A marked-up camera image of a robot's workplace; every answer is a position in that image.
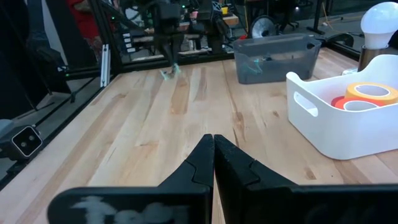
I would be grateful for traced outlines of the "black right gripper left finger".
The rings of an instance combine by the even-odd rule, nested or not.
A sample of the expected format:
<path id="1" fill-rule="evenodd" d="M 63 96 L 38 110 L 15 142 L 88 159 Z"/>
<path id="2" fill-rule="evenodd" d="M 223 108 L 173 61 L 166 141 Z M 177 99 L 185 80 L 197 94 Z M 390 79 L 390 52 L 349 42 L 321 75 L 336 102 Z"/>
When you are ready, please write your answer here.
<path id="1" fill-rule="evenodd" d="M 211 223 L 215 142 L 204 135 L 156 187 L 79 187 L 49 204 L 54 224 Z"/>

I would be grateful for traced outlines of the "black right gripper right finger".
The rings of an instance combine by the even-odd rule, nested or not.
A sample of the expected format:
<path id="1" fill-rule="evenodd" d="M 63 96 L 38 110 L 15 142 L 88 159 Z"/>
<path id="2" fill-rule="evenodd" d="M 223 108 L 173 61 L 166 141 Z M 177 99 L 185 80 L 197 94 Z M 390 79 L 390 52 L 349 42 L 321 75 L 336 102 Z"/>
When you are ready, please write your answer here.
<path id="1" fill-rule="evenodd" d="M 216 134 L 226 223 L 397 224 L 397 185 L 298 185 Z"/>

